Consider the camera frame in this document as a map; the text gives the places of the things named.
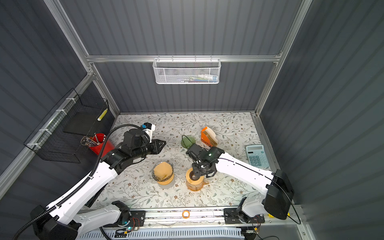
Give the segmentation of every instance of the robotic arm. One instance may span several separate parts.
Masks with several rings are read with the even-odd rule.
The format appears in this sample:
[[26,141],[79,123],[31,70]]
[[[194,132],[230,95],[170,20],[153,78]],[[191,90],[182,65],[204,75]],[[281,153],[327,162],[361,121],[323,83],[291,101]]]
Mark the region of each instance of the robotic arm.
[[[71,240],[98,227],[117,223],[127,230],[133,230],[133,220],[129,207],[120,201],[113,202],[110,206],[87,214],[77,214],[82,206],[92,197],[95,199],[104,186],[117,177],[123,170],[145,159],[148,154],[159,154],[166,145],[165,141],[152,140],[155,125],[144,123],[139,129],[130,129],[124,133],[121,149],[109,151],[100,161],[96,171],[91,176],[89,173],[79,183],[73,186],[63,196],[42,207],[36,207],[31,212],[35,219],[46,209],[56,207],[53,211],[33,223],[33,229],[41,240]],[[70,196],[64,203],[62,199]]]
[[245,223],[257,214],[263,213],[263,208],[279,219],[286,219],[293,198],[293,188],[287,175],[277,170],[276,173],[259,169],[246,164],[217,147],[209,150],[193,144],[187,155],[192,157],[192,180],[200,176],[213,177],[217,171],[226,173],[254,187],[265,198],[261,204],[258,197],[243,198],[237,208],[239,219]]

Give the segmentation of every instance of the floral tablecloth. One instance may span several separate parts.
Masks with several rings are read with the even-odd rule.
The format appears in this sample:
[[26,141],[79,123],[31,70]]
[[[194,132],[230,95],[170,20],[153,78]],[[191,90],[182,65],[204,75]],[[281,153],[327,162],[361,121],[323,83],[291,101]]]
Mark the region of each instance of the floral tablecloth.
[[[245,146],[260,144],[250,113],[119,115],[115,126],[125,123],[141,125],[144,122],[155,124],[153,138],[165,140],[167,145],[159,155],[148,155],[142,163],[128,167],[109,182],[91,209],[103,208],[116,200],[123,201],[133,209],[229,206],[238,205],[245,196],[260,194],[251,186],[219,172],[209,178],[209,184],[198,192],[191,192],[185,185],[185,173],[191,168],[192,160],[180,144],[181,136],[192,135],[198,145],[207,147],[201,142],[200,134],[208,126],[216,133],[219,148],[248,162]],[[117,130],[111,136],[111,142],[115,145],[122,142],[127,130]],[[176,180],[169,189],[152,183],[151,170],[160,161],[169,161],[174,165]]]

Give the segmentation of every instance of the wooden ring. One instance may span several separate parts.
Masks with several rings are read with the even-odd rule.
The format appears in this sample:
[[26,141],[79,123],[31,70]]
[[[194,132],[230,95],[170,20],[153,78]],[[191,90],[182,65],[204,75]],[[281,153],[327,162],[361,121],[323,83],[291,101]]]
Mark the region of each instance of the wooden ring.
[[181,215],[183,216],[183,218],[184,218],[184,219],[187,219],[187,218],[189,218],[189,215],[190,215],[190,213],[189,213],[189,211],[188,211],[188,210],[185,210],[185,211],[184,211],[184,212],[183,212]]

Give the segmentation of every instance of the orange coffee filter box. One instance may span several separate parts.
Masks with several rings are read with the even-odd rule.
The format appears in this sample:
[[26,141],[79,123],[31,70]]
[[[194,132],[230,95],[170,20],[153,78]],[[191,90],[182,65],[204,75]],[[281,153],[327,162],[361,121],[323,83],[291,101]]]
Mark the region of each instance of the orange coffee filter box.
[[216,134],[209,127],[201,130],[201,141],[209,147],[217,147]]

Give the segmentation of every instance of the calculator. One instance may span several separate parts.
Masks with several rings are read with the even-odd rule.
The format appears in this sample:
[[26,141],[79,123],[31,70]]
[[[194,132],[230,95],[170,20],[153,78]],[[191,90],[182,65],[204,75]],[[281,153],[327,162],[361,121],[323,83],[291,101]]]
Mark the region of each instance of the calculator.
[[250,165],[262,168],[269,167],[263,145],[249,145],[245,148],[245,151]]

